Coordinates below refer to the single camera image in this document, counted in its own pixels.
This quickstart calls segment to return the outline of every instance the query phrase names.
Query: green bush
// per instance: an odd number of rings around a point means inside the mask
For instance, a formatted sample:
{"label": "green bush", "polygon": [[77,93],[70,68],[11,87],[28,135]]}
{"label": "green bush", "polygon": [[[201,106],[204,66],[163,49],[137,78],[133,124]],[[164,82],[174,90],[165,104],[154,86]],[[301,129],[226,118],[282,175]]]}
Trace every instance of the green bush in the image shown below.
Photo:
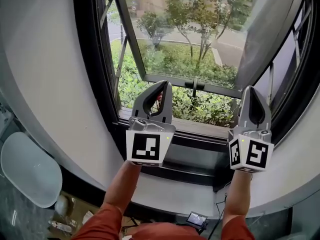
{"label": "green bush", "polygon": [[173,27],[168,22],[165,14],[156,14],[154,12],[145,12],[141,18],[136,21],[137,27],[146,33],[155,48],[158,48],[162,38],[173,31]]}
{"label": "green bush", "polygon": [[189,45],[184,43],[162,41],[155,49],[153,45],[148,45],[148,41],[138,40],[138,45],[147,73],[184,79],[198,77],[202,82],[230,89],[234,87],[237,69],[234,66],[215,64],[211,49],[197,67],[200,52],[198,45],[193,46],[192,58]]}
{"label": "green bush", "polygon": [[[120,41],[114,40],[111,43],[111,52],[115,68],[118,65],[120,51]],[[160,70],[160,67],[156,67],[157,65],[159,66],[157,61],[163,61],[165,52],[159,50],[155,53],[154,57],[152,57],[152,53],[150,53],[148,60],[154,62],[155,70]],[[227,75],[229,74],[229,67],[223,66],[215,68],[216,70],[213,74],[219,77],[216,81],[219,83],[228,83]],[[153,83],[141,80],[130,47],[127,45],[118,86],[122,106],[131,109],[136,97],[152,84]],[[172,87],[172,92],[172,114],[175,118],[224,127],[228,127],[230,123],[233,123],[233,111],[231,109],[233,98],[204,91],[197,91],[197,96],[193,98],[191,89],[177,86]]]}

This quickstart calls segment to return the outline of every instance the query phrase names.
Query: gray gripper finger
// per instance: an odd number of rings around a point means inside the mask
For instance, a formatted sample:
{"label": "gray gripper finger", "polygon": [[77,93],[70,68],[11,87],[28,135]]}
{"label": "gray gripper finger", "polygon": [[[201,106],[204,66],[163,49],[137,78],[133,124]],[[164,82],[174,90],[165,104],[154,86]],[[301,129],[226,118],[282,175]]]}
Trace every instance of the gray gripper finger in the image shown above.
{"label": "gray gripper finger", "polygon": [[244,90],[239,110],[239,127],[270,130],[271,110],[264,97],[253,86]]}
{"label": "gray gripper finger", "polygon": [[[152,113],[151,108],[162,93],[162,99],[158,112]],[[172,122],[172,85],[166,80],[156,82],[148,89],[143,91],[133,105],[133,117],[150,119],[162,123],[171,124]]]}

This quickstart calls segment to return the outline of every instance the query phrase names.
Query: window latch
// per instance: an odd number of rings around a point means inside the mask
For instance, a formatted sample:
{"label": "window latch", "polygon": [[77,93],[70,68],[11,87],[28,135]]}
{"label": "window latch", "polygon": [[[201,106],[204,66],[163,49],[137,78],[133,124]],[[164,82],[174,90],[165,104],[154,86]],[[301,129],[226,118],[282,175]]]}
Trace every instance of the window latch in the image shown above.
{"label": "window latch", "polygon": [[198,81],[198,77],[195,77],[193,81],[185,81],[185,87],[193,89],[192,97],[195,98],[197,94],[197,90],[203,90],[205,88],[205,84],[203,82]]}

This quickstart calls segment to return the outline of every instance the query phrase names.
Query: orange sleeve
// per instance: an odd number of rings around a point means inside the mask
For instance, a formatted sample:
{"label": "orange sleeve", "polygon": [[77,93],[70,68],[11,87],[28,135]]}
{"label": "orange sleeve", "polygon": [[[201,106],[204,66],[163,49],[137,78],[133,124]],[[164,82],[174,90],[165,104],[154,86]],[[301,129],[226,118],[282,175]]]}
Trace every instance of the orange sleeve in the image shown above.
{"label": "orange sleeve", "polygon": [[119,240],[121,212],[111,204],[104,204],[72,240]]}
{"label": "orange sleeve", "polygon": [[245,217],[238,216],[230,220],[222,229],[221,240],[255,240],[249,231]]}

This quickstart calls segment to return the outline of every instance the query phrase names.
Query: windowsill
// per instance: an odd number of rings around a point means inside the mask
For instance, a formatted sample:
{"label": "windowsill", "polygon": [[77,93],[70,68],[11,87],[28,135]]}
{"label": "windowsill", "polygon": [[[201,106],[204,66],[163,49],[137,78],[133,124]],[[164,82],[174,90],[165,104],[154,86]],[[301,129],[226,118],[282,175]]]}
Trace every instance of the windowsill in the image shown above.
{"label": "windowsill", "polygon": [[[128,120],[131,117],[132,109],[121,107],[118,113],[120,118]],[[171,124],[174,125],[178,131],[222,139],[228,139],[228,131],[230,129],[228,127],[216,126],[202,122],[193,122],[175,117],[172,118]]]}

